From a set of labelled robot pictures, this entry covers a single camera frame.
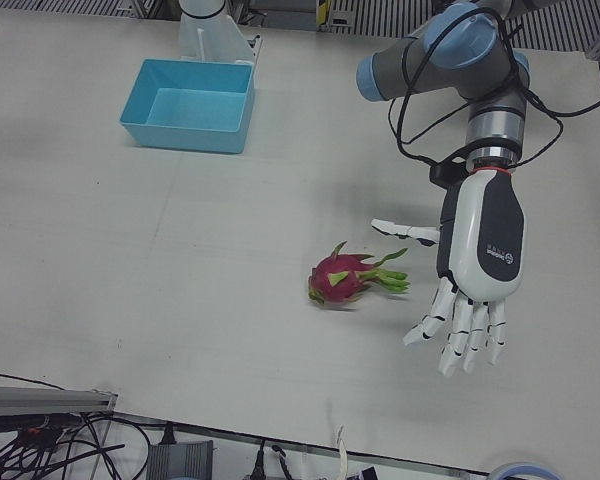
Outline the white and grey robot hand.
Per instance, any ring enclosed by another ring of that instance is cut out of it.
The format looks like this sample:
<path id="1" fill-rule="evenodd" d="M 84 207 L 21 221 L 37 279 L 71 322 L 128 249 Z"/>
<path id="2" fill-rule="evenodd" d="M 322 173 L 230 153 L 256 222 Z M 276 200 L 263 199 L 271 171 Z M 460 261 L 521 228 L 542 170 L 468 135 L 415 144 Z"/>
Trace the white and grey robot hand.
<path id="1" fill-rule="evenodd" d="M 483 167 L 449 187 L 436 228 L 381 219 L 371 225 L 384 235 L 438 248 L 439 285 L 431 310 L 404 344 L 424 342 L 449 325 L 438 366 L 444 377 L 457 368 L 471 372 L 482 345 L 496 364 L 505 346 L 505 302 L 521 283 L 525 255 L 526 219 L 510 173 Z"/>

